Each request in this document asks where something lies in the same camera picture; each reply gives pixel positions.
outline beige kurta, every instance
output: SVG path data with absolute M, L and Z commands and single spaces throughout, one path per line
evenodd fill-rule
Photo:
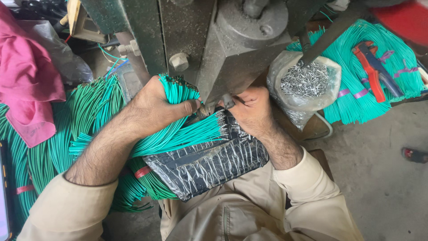
M 30 210 L 18 241 L 96 241 L 117 181 L 102 187 L 56 176 Z M 285 210 L 288 192 L 292 208 Z M 344 196 L 304 151 L 288 170 L 264 167 L 215 187 L 186 203 L 163 200 L 163 240 L 363 240 Z

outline hairy forearm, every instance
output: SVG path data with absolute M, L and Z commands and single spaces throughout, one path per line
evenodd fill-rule
M 139 140 L 129 131 L 128 108 L 115 116 L 94 138 L 65 178 L 79 185 L 100 186 L 115 181 Z
M 303 158 L 303 149 L 276 122 L 266 128 L 259 140 L 269 153 L 276 170 L 286 170 L 296 166 Z

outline beige shirt sleeve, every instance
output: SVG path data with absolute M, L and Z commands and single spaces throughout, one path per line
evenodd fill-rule
M 99 240 L 117 184 L 86 187 L 57 175 L 30 209 L 17 241 Z
M 364 240 L 339 187 L 303 150 L 303 159 L 297 166 L 273 170 L 274 180 L 287 191 L 293 206 L 285 213 L 286 231 L 299 231 L 314 240 L 325 240 L 325 236 L 340 241 Z

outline concrete floor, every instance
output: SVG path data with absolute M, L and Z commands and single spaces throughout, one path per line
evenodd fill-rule
M 112 66 L 100 51 L 84 59 L 94 77 Z M 328 139 L 302 144 L 324 150 L 366 240 L 420 241 L 428 236 L 428 164 L 401 157 L 403 146 L 428 151 L 427 113 L 427 101 L 404 103 L 365 124 L 335 127 Z M 150 203 L 153 208 L 142 213 L 108 215 L 112 240 L 160 240 L 159 205 Z

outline red cloth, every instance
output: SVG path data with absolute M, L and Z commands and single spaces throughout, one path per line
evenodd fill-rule
M 428 46 L 428 8 L 417 1 L 372 8 L 372 13 L 387 28 L 412 42 Z
M 55 134 L 50 101 L 65 101 L 60 74 L 0 2 L 0 102 L 9 106 L 6 117 L 29 148 Z

